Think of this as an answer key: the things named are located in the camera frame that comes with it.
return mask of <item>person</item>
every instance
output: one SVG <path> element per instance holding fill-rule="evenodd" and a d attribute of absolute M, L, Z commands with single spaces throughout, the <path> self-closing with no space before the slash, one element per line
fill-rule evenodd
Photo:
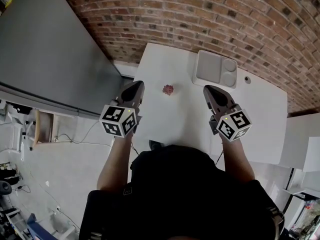
<path fill-rule="evenodd" d="M 15 185 L 19 182 L 20 177 L 17 175 L 17 170 L 12 169 L 0 169 L 0 181 L 5 181 L 9 183 L 11 186 Z"/>
<path fill-rule="evenodd" d="M 192 147 L 152 143 L 132 162 L 133 133 L 116 137 L 88 195 L 79 239 L 275 239 L 266 207 L 239 139 L 222 139 L 225 171 Z"/>

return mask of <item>black shirt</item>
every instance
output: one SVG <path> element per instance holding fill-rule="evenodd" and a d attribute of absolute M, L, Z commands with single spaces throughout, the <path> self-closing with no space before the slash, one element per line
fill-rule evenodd
<path fill-rule="evenodd" d="M 276 207 L 257 180 L 241 184 L 205 153 L 167 146 L 142 152 L 120 193 L 88 195 L 80 240 L 274 239 Z"/>

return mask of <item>concrete floor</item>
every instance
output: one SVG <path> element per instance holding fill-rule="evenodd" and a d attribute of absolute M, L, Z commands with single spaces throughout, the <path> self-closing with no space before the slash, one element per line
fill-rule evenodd
<path fill-rule="evenodd" d="M 95 122 L 83 118 L 60 117 L 58 133 L 59 135 L 67 134 L 79 142 Z M 4 139 L 2 138 L 0 142 L 0 150 L 3 149 Z M 66 136 L 59 137 L 59 141 L 65 140 L 67 140 Z M 76 224 L 80 227 L 87 196 L 90 191 L 96 189 L 98 176 L 110 152 L 110 147 L 107 145 L 111 145 L 112 141 L 113 137 L 105 134 L 100 123 L 97 123 L 84 142 L 104 145 L 69 142 L 39 145 L 33 151 L 24 148 L 23 161 L 21 154 L 2 153 L 0 162 L 10 161 L 17 164 L 23 176 L 23 180 L 17 186 L 26 184 L 31 190 L 31 193 L 13 191 L 9 195 L 11 204 L 21 209 L 24 218 L 28 218 L 30 213 L 34 213 L 37 218 L 42 218 L 49 211 L 56 211 L 57 206 L 60 206 L 63 213 L 74 222 L 63 214 L 57 214 L 51 221 L 50 227 L 54 224 L 54 228 L 59 231 L 68 225 Z M 133 145 L 138 152 L 149 150 L 148 140 L 133 138 Z M 137 154 L 131 149 L 130 163 L 136 157 Z M 223 158 L 217 166 L 220 169 L 224 168 Z M 282 210 L 289 198 L 289 194 L 282 191 L 282 188 L 288 181 L 290 169 L 263 163 L 252 163 L 252 167 L 257 180 Z"/>

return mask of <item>white table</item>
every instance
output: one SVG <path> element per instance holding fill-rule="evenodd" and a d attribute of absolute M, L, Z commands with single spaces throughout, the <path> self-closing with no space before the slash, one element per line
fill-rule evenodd
<path fill-rule="evenodd" d="M 203 87 L 192 83 L 197 54 L 148 43 L 135 81 L 142 80 L 145 91 L 140 106 L 142 116 L 136 135 L 166 145 L 180 144 L 197 148 L 211 156 L 222 151 L 221 139 L 213 135 Z M 245 83 L 245 77 L 251 83 Z M 173 85 L 171 96 L 162 93 Z M 242 69 L 237 70 L 236 103 L 252 120 L 249 132 L 241 138 L 250 161 L 278 164 L 287 122 L 287 93 L 275 85 Z"/>

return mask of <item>white box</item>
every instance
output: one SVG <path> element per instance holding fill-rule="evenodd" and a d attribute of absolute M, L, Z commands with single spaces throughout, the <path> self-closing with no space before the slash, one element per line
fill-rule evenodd
<path fill-rule="evenodd" d="M 111 105 L 104 105 L 99 121 L 107 134 L 123 138 L 138 124 L 133 108 Z"/>
<path fill-rule="evenodd" d="M 247 112 L 242 109 L 236 112 L 221 116 L 216 129 L 228 141 L 232 142 L 244 136 L 250 129 L 252 123 Z"/>
<path fill-rule="evenodd" d="M 198 86 L 213 85 L 227 92 L 237 87 L 237 62 L 233 59 L 200 50 L 196 57 L 192 82 Z"/>

